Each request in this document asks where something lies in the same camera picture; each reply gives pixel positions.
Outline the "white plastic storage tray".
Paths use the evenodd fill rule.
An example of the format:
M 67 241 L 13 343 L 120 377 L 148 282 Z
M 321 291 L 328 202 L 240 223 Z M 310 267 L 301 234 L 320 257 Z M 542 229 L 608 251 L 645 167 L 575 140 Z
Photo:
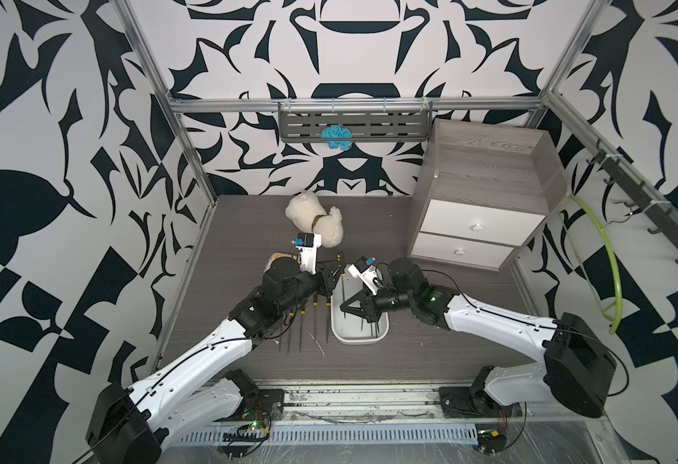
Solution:
M 364 290 L 364 284 L 358 278 L 353 278 L 349 274 L 346 274 L 346 296 L 347 299 L 352 297 L 360 290 Z M 387 314 L 384 314 L 379 320 L 379 326 L 381 327 L 381 337 L 373 337 L 373 323 L 368 323 L 365 321 L 365 336 L 360 336 L 360 317 L 345 313 L 342 315 L 342 311 L 339 309 L 339 304 L 341 301 L 341 287 L 336 286 L 333 295 L 331 297 L 331 309 L 332 309 L 332 321 L 331 321 L 331 332 L 335 338 L 340 342 L 346 345 L 369 345 L 377 343 L 383 340 L 390 329 L 390 321 Z

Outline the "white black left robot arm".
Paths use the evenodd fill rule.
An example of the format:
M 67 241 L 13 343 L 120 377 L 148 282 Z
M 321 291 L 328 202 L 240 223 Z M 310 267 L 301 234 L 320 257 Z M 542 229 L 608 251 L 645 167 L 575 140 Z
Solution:
M 155 463 L 190 432 L 252 408 L 259 389 L 232 364 L 280 338 L 315 295 L 330 297 L 344 268 L 331 260 L 305 271 L 290 257 L 275 259 L 261 285 L 185 354 L 127 388 L 106 388 L 85 437 L 96 460 Z

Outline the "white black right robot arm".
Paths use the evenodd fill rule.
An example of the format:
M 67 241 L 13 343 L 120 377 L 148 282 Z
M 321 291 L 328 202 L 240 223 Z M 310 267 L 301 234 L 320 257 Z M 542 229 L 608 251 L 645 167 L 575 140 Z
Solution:
M 341 311 L 376 323 L 387 312 L 410 311 L 422 323 L 472 334 L 517 351 L 529 362 L 517 367 L 482 367 L 459 400 L 454 414 L 493 417 L 515 405 L 556 401 L 583 417 L 603 415 L 617 370 L 617 356 L 582 318 L 564 313 L 536 317 L 476 301 L 458 287 L 431 284 L 407 258 L 381 273 L 374 259 L 348 266 L 362 290 L 342 303 Z

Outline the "grey wooden drawer cabinet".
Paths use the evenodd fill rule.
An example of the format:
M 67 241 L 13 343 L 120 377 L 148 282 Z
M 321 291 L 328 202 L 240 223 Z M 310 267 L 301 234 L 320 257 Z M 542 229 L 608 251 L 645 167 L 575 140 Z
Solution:
M 412 197 L 408 255 L 498 272 L 569 193 L 546 131 L 437 120 Z M 485 229 L 472 231 L 476 223 Z

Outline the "grey wall hook rail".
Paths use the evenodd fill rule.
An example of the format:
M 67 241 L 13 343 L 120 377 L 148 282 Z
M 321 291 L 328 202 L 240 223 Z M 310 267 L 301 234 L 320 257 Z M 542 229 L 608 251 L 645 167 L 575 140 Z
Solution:
M 597 139 L 595 152 L 588 163 L 596 164 L 608 175 L 607 186 L 617 185 L 627 195 L 627 200 L 621 200 L 622 204 L 651 221 L 653 226 L 647 229 L 650 235 L 664 236 L 678 251 L 678 207 L 675 203 L 659 193 L 623 154 L 609 153 L 601 139 Z

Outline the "white plush toy dog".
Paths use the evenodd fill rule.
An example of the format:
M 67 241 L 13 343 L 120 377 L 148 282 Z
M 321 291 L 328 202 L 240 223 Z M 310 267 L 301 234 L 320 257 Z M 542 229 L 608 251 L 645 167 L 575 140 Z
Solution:
M 338 207 L 325 210 L 315 193 L 294 196 L 285 214 L 300 232 L 321 235 L 323 247 L 338 247 L 344 239 L 341 210 Z

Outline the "teal crumpled cloth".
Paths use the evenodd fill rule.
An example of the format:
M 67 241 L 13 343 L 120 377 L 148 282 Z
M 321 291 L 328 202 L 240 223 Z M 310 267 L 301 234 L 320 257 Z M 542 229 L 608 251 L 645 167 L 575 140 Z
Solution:
M 352 148 L 352 132 L 340 125 L 331 125 L 321 131 L 321 139 L 332 150 L 346 152 Z

